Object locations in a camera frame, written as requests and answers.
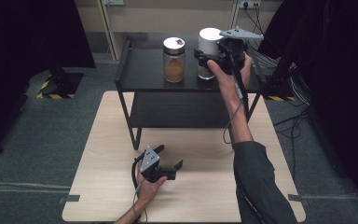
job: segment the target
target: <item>wooden table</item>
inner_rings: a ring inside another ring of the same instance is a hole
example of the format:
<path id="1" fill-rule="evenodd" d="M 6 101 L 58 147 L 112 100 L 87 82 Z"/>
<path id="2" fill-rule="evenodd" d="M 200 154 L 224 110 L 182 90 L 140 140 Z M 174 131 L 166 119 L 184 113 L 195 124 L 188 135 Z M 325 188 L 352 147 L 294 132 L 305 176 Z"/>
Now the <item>wooden table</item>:
<path id="1" fill-rule="evenodd" d="M 125 93 L 131 105 L 133 93 Z M 267 148 L 283 195 L 297 195 L 269 112 L 263 101 L 250 121 L 256 141 Z M 114 221 L 132 205 L 133 159 L 147 146 L 165 145 L 160 165 L 184 165 L 176 180 L 167 181 L 147 207 L 148 222 L 241 222 L 233 174 L 234 151 L 223 141 L 222 129 L 144 129 L 140 149 L 133 150 L 117 92 L 104 94 L 89 140 L 62 212 L 65 221 Z M 289 201 L 299 222 L 305 220 L 301 202 Z"/>

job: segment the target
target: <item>person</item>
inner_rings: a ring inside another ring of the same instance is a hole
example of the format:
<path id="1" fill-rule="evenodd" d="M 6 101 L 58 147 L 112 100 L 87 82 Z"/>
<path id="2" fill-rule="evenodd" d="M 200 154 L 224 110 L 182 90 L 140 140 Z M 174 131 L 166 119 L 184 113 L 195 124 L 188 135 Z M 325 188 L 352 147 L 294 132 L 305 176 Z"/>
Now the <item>person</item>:
<path id="1" fill-rule="evenodd" d="M 245 88 L 250 82 L 252 58 L 245 53 L 241 77 Z M 244 106 L 235 89 L 234 76 L 222 71 L 217 63 L 208 61 L 210 70 L 216 75 L 227 112 L 232 119 L 234 140 L 234 175 L 237 183 L 237 201 L 242 223 L 297 223 L 289 202 L 275 183 L 274 168 L 269 161 L 266 148 L 256 142 L 245 117 Z M 144 180 L 138 171 L 141 183 L 138 201 L 116 223 L 132 223 L 150 204 L 159 187 L 167 179 L 163 176 L 156 183 Z"/>

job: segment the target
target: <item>sleeve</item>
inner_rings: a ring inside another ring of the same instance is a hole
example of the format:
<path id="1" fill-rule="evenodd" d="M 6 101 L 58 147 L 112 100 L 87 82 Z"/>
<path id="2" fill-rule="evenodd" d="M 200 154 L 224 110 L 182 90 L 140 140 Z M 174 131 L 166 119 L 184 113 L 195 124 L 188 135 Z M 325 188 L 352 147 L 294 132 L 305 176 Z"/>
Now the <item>sleeve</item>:
<path id="1" fill-rule="evenodd" d="M 260 223 L 252 206 L 242 196 L 243 192 L 268 224 L 297 223 L 292 207 L 275 184 L 274 167 L 267 157 L 266 148 L 252 141 L 237 143 L 234 150 L 234 173 L 242 223 Z"/>

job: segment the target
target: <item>power outlet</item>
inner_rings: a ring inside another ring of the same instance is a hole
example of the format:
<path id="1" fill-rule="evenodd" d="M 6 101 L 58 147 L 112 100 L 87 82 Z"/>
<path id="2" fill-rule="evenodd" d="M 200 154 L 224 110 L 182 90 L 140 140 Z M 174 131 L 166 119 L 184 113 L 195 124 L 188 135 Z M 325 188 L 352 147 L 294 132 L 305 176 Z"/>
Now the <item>power outlet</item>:
<path id="1" fill-rule="evenodd" d="M 260 8 L 261 6 L 261 0 L 241 0 L 240 8 L 245 8 L 244 7 L 245 2 L 248 3 L 247 9 Z"/>
<path id="2" fill-rule="evenodd" d="M 124 0 L 103 0 L 106 6 L 124 6 Z"/>

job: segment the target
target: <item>black shelf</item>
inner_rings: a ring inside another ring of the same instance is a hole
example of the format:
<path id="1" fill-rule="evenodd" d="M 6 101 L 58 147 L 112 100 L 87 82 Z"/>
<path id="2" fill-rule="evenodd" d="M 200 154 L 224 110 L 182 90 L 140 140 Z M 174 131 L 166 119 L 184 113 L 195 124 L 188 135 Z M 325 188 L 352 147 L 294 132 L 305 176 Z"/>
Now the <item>black shelf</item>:
<path id="1" fill-rule="evenodd" d="M 224 128 L 229 116 L 220 93 L 136 92 L 133 128 Z"/>
<path id="2" fill-rule="evenodd" d="M 133 49 L 126 42 L 115 84 L 134 149 L 139 147 L 143 128 L 223 129 L 228 124 L 218 82 L 198 77 L 193 51 L 186 49 L 185 78 L 170 83 L 163 76 L 162 49 Z M 255 93 L 260 88 L 258 78 L 254 75 L 251 80 L 248 92 Z M 134 92 L 130 114 L 123 92 Z"/>
<path id="3" fill-rule="evenodd" d="M 121 91 L 219 92 L 216 78 L 202 80 L 198 77 L 198 60 L 194 58 L 193 49 L 186 49 L 184 79 L 178 83 L 166 81 L 162 53 L 162 49 L 133 49 L 129 45 L 125 46 L 115 77 Z M 256 93 L 258 89 L 258 78 L 253 75 L 248 92 Z"/>

